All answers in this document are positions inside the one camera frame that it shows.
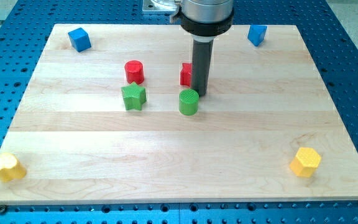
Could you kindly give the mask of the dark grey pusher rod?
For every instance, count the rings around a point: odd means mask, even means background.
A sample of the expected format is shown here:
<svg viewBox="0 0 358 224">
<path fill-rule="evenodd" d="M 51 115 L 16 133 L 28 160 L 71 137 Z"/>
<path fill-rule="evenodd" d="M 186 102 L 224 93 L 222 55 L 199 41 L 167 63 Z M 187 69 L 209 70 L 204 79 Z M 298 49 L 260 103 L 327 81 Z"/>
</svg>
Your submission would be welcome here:
<svg viewBox="0 0 358 224">
<path fill-rule="evenodd" d="M 193 41 L 191 88 L 199 96 L 204 96 L 207 92 L 212 50 L 212 40 L 209 42 Z"/>
</svg>

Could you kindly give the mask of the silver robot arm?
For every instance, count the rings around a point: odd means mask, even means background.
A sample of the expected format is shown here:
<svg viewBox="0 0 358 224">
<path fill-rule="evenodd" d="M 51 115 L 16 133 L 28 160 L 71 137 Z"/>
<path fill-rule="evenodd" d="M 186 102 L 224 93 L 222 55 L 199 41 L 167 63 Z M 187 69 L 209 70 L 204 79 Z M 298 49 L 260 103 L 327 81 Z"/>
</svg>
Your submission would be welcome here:
<svg viewBox="0 0 358 224">
<path fill-rule="evenodd" d="M 227 32 L 234 17 L 233 0 L 181 0 L 170 22 L 193 37 L 191 89 L 199 96 L 207 92 L 214 39 Z"/>
</svg>

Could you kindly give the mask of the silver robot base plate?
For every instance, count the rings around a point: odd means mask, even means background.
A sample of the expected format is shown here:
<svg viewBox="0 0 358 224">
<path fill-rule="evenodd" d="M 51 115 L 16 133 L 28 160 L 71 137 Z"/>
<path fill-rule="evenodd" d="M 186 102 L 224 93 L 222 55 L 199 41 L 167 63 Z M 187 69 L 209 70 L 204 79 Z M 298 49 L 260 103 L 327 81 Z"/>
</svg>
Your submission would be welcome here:
<svg viewBox="0 0 358 224">
<path fill-rule="evenodd" d="M 142 13 L 146 14 L 170 14 L 177 8 L 175 0 L 142 0 Z"/>
</svg>

